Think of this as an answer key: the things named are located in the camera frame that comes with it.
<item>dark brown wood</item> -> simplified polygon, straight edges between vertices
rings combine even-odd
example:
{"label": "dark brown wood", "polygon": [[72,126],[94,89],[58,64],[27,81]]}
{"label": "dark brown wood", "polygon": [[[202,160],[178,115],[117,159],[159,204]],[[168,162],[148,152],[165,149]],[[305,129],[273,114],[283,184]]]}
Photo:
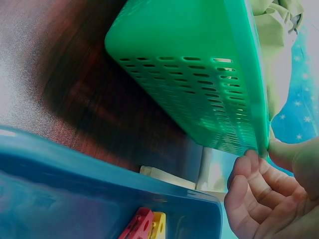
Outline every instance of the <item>dark brown wood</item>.
{"label": "dark brown wood", "polygon": [[194,181],[201,147],[104,50],[124,3],[0,0],[0,124]]}

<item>finger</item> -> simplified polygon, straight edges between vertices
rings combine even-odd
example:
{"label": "finger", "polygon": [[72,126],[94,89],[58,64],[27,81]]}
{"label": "finger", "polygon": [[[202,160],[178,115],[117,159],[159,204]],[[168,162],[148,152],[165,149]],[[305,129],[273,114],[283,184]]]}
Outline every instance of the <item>finger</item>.
{"label": "finger", "polygon": [[293,159],[300,150],[302,144],[286,144],[276,140],[269,142],[269,156],[279,167],[293,171]]}
{"label": "finger", "polygon": [[238,157],[234,163],[233,170],[230,173],[230,176],[227,181],[227,188],[230,189],[230,185],[237,175],[243,175],[246,178],[250,176],[251,173],[251,163],[250,159],[246,156]]}
{"label": "finger", "polygon": [[257,202],[249,185],[244,198],[244,204],[252,219],[261,224],[271,213],[272,209]]}
{"label": "finger", "polygon": [[319,137],[291,145],[271,141],[269,154],[278,166],[292,169],[311,200],[319,198]]}
{"label": "finger", "polygon": [[262,158],[259,158],[259,172],[274,191],[286,197],[292,195],[297,189],[299,192],[303,189],[294,177],[272,167]]}
{"label": "finger", "polygon": [[274,234],[288,226],[295,218],[297,203],[292,196],[280,203],[264,220],[256,231],[255,238],[272,238]]}
{"label": "finger", "polygon": [[251,162],[251,174],[248,177],[248,183],[253,195],[260,204],[274,209],[285,196],[273,191],[259,172],[258,154],[253,150],[248,150],[245,155]]}
{"label": "finger", "polygon": [[229,225],[240,239],[252,239],[259,227],[259,223],[251,218],[244,204],[247,189],[247,179],[242,175],[235,176],[224,201]]}

